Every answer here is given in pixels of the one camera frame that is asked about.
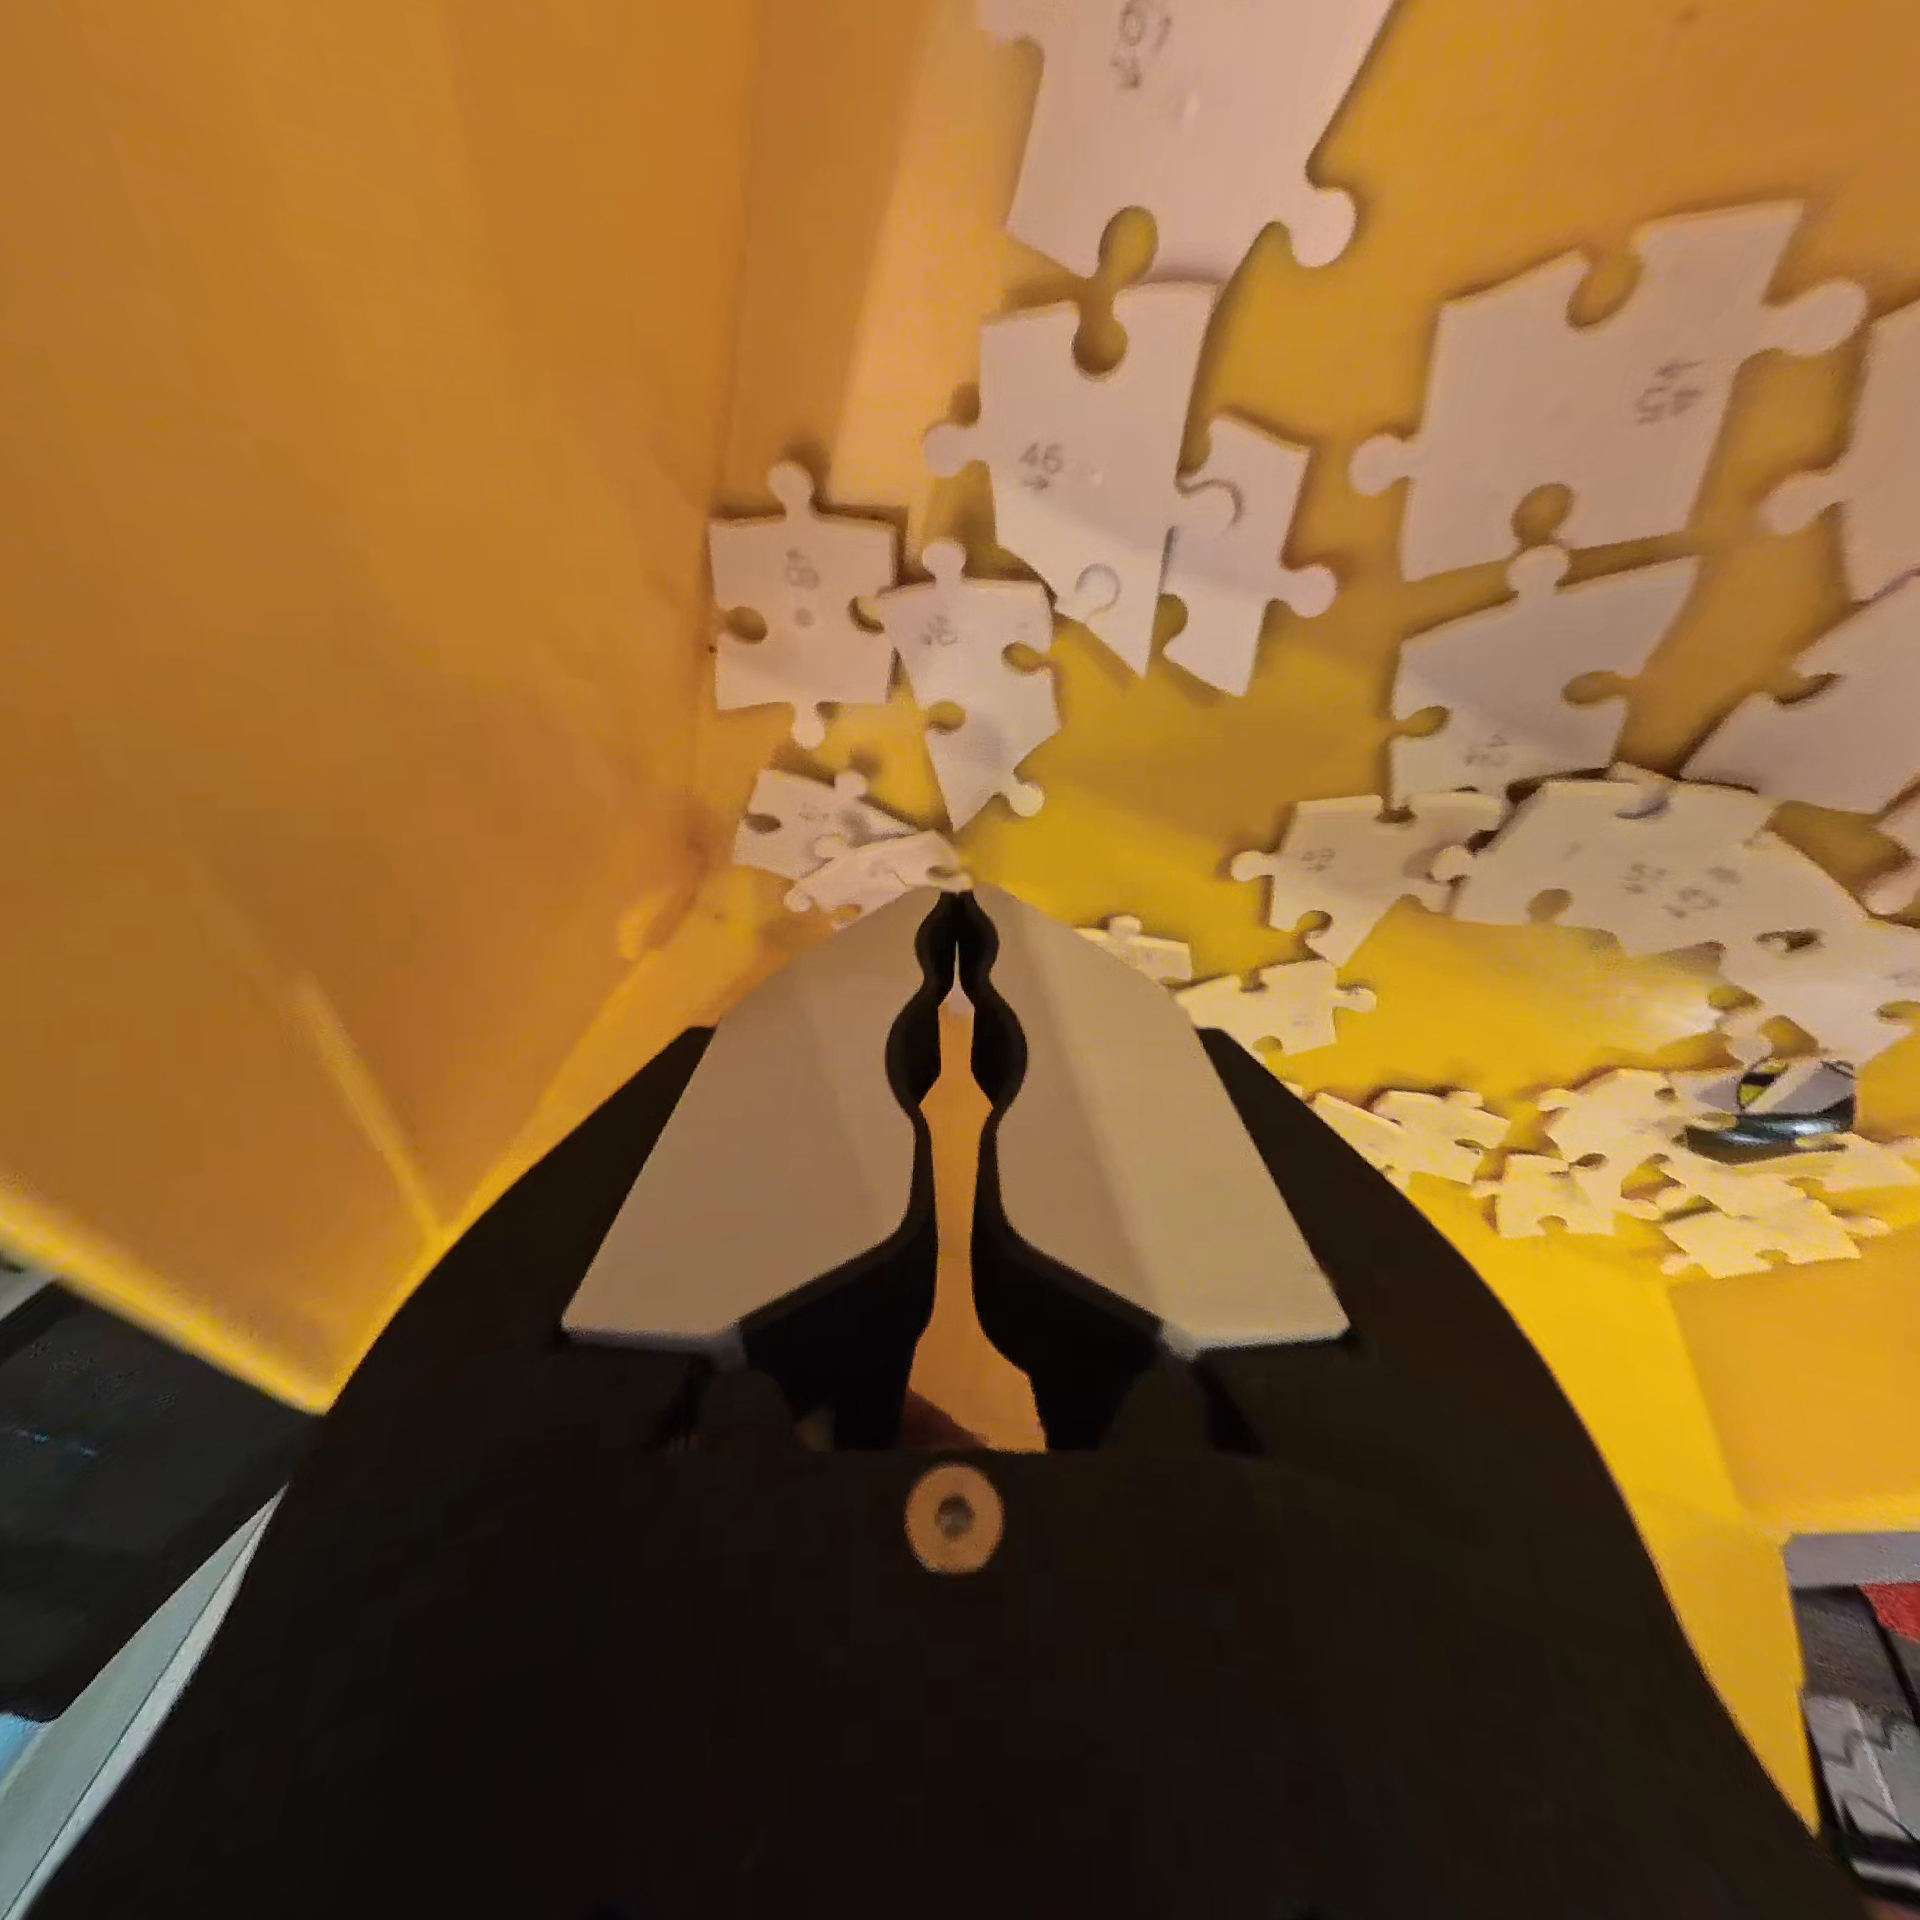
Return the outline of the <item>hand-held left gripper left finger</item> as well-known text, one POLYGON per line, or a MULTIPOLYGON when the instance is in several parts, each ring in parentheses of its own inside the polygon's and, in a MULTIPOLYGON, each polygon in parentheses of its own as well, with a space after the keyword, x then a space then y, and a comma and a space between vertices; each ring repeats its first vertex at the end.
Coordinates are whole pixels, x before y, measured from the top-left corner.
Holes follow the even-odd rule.
POLYGON ((901 896, 711 1031, 562 1328, 772 1378, 840 1449, 901 1443, 937 1297, 927 1097, 953 896, 901 896))

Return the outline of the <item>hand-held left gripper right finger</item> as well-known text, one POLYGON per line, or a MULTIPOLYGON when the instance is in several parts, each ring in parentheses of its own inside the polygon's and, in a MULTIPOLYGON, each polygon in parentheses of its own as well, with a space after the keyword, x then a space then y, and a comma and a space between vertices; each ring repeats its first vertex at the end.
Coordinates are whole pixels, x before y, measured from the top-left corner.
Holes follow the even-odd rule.
POLYGON ((1200 1031, 1161 983, 1015 896, 965 896, 976 1317, 1047 1449, 1097 1449, 1161 1360, 1341 1340, 1352 1320, 1200 1031))

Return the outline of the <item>yellow plastic bin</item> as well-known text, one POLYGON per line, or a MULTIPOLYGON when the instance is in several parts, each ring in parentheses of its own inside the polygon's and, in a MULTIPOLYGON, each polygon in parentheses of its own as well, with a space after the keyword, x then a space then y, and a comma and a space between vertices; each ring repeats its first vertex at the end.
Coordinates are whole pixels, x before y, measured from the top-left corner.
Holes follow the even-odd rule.
POLYGON ((1672 1277, 1859 1260, 1687 1181, 1633 1050, 1780 1024, 1916 1088, 1916 925, 1773 817, 1904 795, 1887 693, 1738 712, 1721 779, 1320 801, 1204 971, 976 872, 1037 820, 1058 627, 1248 690, 1306 447, 1185 418, 1217 274, 1306 269, 1394 4, 976 4, 1052 47, 1003 223, 1173 266, 978 332, 1036 576, 832 461, 730 480, 759 4, 5 4, 5 1247, 316 1408, 224 1625, 44 1915, 1856 1915, 1786 1576, 1672 1277), (1047 1449, 976 1317, 965 896, 1185 1008, 1352 1320, 1161 1360, 1047 1449), (940 1272, 901 1443, 562 1314, 719 1023, 953 896, 940 1272))

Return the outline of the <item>pile of puzzle pieces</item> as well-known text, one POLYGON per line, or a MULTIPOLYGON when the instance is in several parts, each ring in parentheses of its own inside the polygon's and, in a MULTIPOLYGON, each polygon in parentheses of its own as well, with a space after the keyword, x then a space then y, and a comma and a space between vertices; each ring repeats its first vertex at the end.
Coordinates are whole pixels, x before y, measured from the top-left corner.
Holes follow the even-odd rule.
MULTIPOLYGON (((980 329, 1067 304, 1073 357, 1127 355, 1120 290, 1173 266, 1157 203, 1116 201, 1077 269, 1007 223, 1052 47, 976 4, 759 4, 747 332, 730 480, 827 458, 905 540, 960 540, 1027 578, 993 468, 929 474, 924 434, 976 412, 980 329)), ((1616 762, 1721 779, 1731 713, 1820 712, 1839 745, 1890 698, 1916 789, 1916 683, 1810 668, 1863 621, 1856 512, 1770 528, 1799 468, 1865 434, 1869 369, 1916 312, 1916 4, 1394 4, 1312 159, 1359 209, 1306 269, 1268 231, 1217 274, 1185 418, 1192 464, 1227 418, 1306 447, 1264 561, 1333 570, 1322 616, 1260 605, 1248 690, 1169 661, 1199 612, 1159 604, 1131 677, 1058 627, 1063 731, 1047 804, 1001 802, 957 844, 1069 921, 1130 909, 1204 971, 1338 955, 1322 896, 1258 931, 1264 873, 1231 879, 1311 804, 1514 794, 1482 725, 1553 690, 1539 777, 1616 762)))

